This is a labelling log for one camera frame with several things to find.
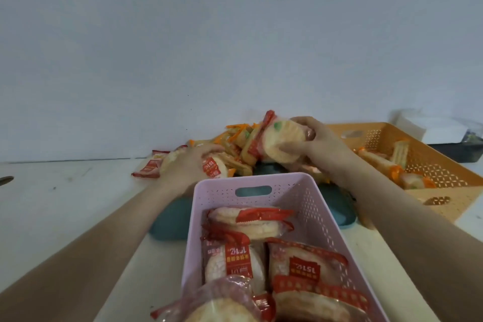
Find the tabletop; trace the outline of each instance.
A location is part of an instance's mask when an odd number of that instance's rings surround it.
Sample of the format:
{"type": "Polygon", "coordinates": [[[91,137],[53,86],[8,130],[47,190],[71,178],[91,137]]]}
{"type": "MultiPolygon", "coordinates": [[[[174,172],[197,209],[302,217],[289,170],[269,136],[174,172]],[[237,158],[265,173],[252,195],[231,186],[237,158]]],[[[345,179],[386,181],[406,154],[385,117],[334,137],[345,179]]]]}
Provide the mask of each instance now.
{"type": "MultiPolygon", "coordinates": [[[[149,180],[130,177],[140,159],[0,164],[0,290],[119,208],[149,180]]],[[[482,174],[483,161],[468,165],[482,174]]],[[[483,196],[456,225],[483,241],[483,196]]],[[[438,321],[377,231],[342,231],[392,322],[438,321]]],[[[152,321],[180,294],[186,242],[147,235],[96,322],[152,321]]]]}

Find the pile of snacks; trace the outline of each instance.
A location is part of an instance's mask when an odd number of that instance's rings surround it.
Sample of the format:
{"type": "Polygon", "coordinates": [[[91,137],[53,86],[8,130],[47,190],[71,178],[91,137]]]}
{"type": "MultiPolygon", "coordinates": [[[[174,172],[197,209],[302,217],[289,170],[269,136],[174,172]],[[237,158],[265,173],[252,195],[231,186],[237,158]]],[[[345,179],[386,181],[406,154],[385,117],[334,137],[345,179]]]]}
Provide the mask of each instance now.
{"type": "Polygon", "coordinates": [[[305,141],[309,133],[309,128],[277,117],[274,111],[269,110],[263,121],[258,124],[228,125],[223,133],[213,139],[189,140],[186,145],[172,152],[154,150],[152,156],[147,158],[132,175],[158,178],[188,146],[196,147],[207,143],[220,144],[225,148],[225,152],[212,155],[203,164],[203,169],[211,178],[226,178],[235,174],[251,176],[253,167],[259,160],[278,162],[289,169],[289,166],[299,160],[299,156],[281,151],[278,148],[279,144],[305,141]]]}
{"type": "Polygon", "coordinates": [[[284,240],[293,210],[226,206],[203,214],[203,286],[151,313],[156,320],[367,321],[369,302],[342,285],[339,253],[284,240]]]}
{"type": "Polygon", "coordinates": [[[406,164],[409,153],[409,142],[400,140],[394,143],[391,157],[362,147],[355,150],[357,155],[388,177],[404,190],[434,189],[436,184],[429,177],[417,172],[407,172],[406,164]]]}

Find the finger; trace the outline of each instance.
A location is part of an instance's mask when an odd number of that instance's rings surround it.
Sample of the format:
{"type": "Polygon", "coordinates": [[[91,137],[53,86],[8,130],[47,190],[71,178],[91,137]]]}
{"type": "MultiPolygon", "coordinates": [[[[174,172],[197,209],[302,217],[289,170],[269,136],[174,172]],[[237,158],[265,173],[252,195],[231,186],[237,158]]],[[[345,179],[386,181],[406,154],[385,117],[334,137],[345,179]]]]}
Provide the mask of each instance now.
{"type": "Polygon", "coordinates": [[[292,121],[295,121],[296,123],[304,126],[310,127],[312,130],[320,130],[323,128],[324,124],[321,123],[320,121],[317,121],[311,116],[297,116],[297,117],[292,117],[292,121]]]}
{"type": "Polygon", "coordinates": [[[222,151],[225,151],[225,148],[218,144],[203,144],[194,148],[193,150],[196,152],[196,154],[204,156],[210,153],[221,153],[222,151]]]}
{"type": "Polygon", "coordinates": [[[307,142],[305,141],[293,141],[290,143],[281,143],[278,148],[289,154],[306,155],[307,142]]]}

